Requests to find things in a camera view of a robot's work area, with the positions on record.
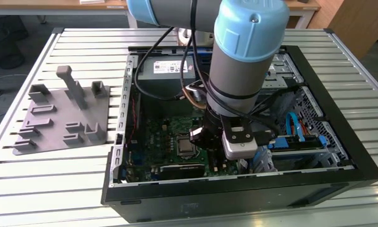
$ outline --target black computer chassis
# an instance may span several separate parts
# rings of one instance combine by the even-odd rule
[[[299,48],[282,46],[280,51],[288,54],[304,79],[323,112],[322,120],[331,125],[354,169],[110,188],[110,152],[101,203],[110,205],[127,222],[314,206],[342,192],[378,181],[378,167]]]

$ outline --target blue latch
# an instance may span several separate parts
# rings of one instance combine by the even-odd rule
[[[324,136],[322,136],[322,135],[318,136],[318,139],[320,141],[322,146],[326,147],[327,146],[327,140],[326,140]]]

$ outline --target floor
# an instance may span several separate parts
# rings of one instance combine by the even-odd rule
[[[47,16],[46,24],[39,24],[34,16],[22,16],[22,21],[29,32],[29,37],[18,41],[18,47],[25,56],[22,66],[11,70],[1,70],[0,76],[9,74],[27,74],[38,57],[41,49],[50,36],[54,27],[66,28],[126,28],[128,27],[124,16]],[[152,27],[148,24],[138,23],[138,27]],[[360,60],[363,66],[378,81],[378,43],[372,46],[368,54]],[[22,85],[25,76],[6,77],[0,80],[0,114],[3,114],[11,104],[13,98]]]

